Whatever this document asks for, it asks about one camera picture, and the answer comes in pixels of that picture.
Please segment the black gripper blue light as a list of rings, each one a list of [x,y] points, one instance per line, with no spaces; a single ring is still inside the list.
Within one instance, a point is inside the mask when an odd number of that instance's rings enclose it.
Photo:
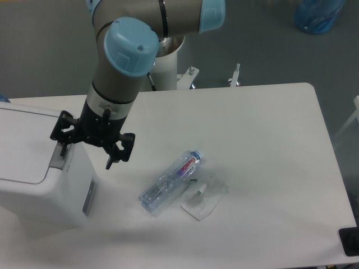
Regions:
[[[50,139],[61,146],[60,156],[66,155],[68,145],[83,141],[84,133],[94,141],[93,145],[100,146],[100,141],[103,141],[109,155],[105,168],[109,170],[113,163],[128,162],[134,147],[134,133],[120,134],[125,120],[126,117],[103,122],[103,117],[93,112],[85,102],[79,119],[68,111],[61,111]]]

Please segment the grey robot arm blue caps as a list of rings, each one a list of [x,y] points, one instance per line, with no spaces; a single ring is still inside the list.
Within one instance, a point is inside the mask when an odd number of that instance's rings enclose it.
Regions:
[[[220,28],[225,1],[87,1],[95,31],[98,65],[81,115],[62,111],[50,138],[65,157],[84,142],[108,154],[107,166],[127,162],[133,133],[121,133],[131,107],[152,70],[160,41]]]

